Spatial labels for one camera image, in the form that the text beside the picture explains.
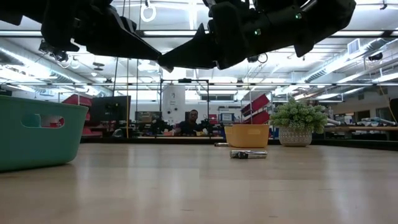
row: man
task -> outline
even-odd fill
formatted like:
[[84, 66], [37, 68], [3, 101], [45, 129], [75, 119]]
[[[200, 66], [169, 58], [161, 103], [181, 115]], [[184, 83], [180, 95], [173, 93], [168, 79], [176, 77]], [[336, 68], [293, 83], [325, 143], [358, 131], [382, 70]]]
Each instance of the man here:
[[191, 110], [191, 112], [189, 112], [189, 119], [187, 121], [182, 121], [175, 129], [174, 134], [196, 135], [197, 131], [203, 131], [203, 128], [197, 124], [197, 119], [198, 111]]

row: potted plant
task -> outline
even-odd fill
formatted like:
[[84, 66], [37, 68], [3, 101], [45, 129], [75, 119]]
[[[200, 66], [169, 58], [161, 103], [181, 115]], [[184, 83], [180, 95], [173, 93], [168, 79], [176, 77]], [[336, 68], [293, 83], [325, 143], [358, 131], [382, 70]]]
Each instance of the potted plant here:
[[277, 107], [270, 121], [279, 128], [279, 141], [282, 145], [305, 147], [311, 144], [313, 131], [323, 133], [326, 119], [322, 106], [307, 106], [292, 98]]

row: white plant pot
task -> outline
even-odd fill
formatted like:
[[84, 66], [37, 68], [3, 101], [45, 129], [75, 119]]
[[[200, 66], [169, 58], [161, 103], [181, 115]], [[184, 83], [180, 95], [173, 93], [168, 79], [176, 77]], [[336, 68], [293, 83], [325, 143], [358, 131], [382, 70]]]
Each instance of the white plant pot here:
[[283, 146], [305, 147], [312, 142], [312, 132], [294, 131], [290, 128], [279, 128], [279, 141]]

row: desk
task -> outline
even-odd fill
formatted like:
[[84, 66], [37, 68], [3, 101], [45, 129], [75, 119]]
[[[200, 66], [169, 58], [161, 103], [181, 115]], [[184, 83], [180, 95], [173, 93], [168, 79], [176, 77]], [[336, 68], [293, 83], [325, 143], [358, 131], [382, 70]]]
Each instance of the desk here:
[[82, 144], [69, 165], [0, 174], [0, 223], [391, 224], [398, 153]]
[[[210, 139], [209, 136], [140, 136], [138, 139]], [[211, 139], [222, 140], [223, 137], [211, 137]]]
[[387, 131], [387, 140], [390, 140], [390, 132], [391, 131], [398, 131], [398, 127], [361, 127], [361, 126], [339, 126], [339, 127], [332, 127], [332, 128], [325, 128], [326, 132], [345, 132], [350, 133], [354, 131]]

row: basket handle hole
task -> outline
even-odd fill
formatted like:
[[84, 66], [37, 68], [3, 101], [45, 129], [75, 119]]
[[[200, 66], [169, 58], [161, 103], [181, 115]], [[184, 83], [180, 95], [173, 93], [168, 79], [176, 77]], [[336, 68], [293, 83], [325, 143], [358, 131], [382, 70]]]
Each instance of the basket handle hole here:
[[65, 124], [65, 120], [59, 115], [25, 114], [21, 123], [26, 128], [61, 128]]

